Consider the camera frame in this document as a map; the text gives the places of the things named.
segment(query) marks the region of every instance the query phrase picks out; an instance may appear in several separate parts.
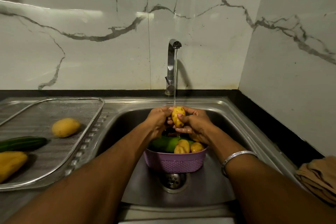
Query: backsplash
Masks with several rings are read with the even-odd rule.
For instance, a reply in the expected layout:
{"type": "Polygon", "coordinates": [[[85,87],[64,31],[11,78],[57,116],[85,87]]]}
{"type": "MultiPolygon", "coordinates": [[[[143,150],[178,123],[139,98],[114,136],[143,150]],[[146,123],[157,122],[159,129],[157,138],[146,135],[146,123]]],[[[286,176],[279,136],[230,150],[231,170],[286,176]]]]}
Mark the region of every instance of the backsplash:
{"type": "Polygon", "coordinates": [[[336,156],[335,0],[261,0],[256,25],[239,89],[336,156]]]}
{"type": "Polygon", "coordinates": [[[237,89],[260,0],[4,0],[0,89],[237,89]]]}

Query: chrome faucet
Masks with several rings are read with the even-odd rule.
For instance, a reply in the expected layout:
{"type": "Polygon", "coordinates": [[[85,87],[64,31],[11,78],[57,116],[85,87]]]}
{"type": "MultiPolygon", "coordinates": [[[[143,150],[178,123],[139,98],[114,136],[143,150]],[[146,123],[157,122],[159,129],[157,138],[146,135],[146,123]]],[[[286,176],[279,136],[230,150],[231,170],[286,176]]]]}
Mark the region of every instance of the chrome faucet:
{"type": "Polygon", "coordinates": [[[174,95],[174,90],[175,86],[174,85],[174,78],[176,76],[175,74],[175,53],[177,49],[180,49],[182,47],[182,44],[177,41],[176,39],[170,39],[169,44],[168,44],[168,70],[167,70],[167,76],[166,78],[166,91],[165,95],[166,96],[173,96],[174,95]]]}

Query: silver bracelet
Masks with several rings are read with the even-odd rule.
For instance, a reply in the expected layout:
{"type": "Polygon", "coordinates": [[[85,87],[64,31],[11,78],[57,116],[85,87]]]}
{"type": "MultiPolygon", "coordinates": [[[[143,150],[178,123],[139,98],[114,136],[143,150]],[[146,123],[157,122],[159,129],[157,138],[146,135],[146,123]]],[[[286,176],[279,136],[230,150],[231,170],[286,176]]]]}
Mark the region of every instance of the silver bracelet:
{"type": "Polygon", "coordinates": [[[230,161],[230,159],[233,159],[234,157],[236,157],[236,156],[238,156],[238,155],[241,155],[241,154],[252,154],[252,155],[254,155],[254,156],[256,156],[256,157],[258,158],[257,154],[255,154],[253,151],[238,151],[238,152],[236,152],[236,153],[230,155],[229,157],[227,157],[227,158],[224,160],[223,165],[222,165],[222,174],[223,174],[226,178],[228,178],[228,176],[226,175],[226,172],[225,172],[225,170],[224,170],[225,165],[230,161]]]}

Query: brown cloth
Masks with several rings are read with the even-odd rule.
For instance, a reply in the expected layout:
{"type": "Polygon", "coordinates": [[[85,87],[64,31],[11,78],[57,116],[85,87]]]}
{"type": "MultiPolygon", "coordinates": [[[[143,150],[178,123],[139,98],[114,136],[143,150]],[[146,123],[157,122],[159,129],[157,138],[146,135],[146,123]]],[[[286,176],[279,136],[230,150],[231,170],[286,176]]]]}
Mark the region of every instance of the brown cloth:
{"type": "Polygon", "coordinates": [[[296,177],[313,194],[336,207],[336,157],[305,163],[296,171],[296,177]]]}

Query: hand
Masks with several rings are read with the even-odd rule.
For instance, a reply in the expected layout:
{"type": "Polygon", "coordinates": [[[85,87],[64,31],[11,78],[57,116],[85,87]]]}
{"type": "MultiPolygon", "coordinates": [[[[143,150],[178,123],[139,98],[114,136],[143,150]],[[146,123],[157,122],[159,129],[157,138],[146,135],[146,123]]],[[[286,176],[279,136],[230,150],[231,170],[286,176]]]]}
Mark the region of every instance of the hand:
{"type": "Polygon", "coordinates": [[[205,134],[205,130],[207,127],[214,126],[214,124],[210,121],[207,113],[204,110],[192,109],[185,106],[183,109],[190,115],[184,116],[179,113],[177,117],[187,125],[183,128],[174,127],[175,130],[179,133],[188,133],[192,140],[209,145],[210,142],[205,134]]]}
{"type": "Polygon", "coordinates": [[[144,124],[151,127],[152,132],[149,135],[149,140],[152,141],[155,138],[161,136],[162,132],[173,125],[171,120],[172,110],[168,107],[158,107],[151,110],[147,119],[143,122],[144,124]]]}

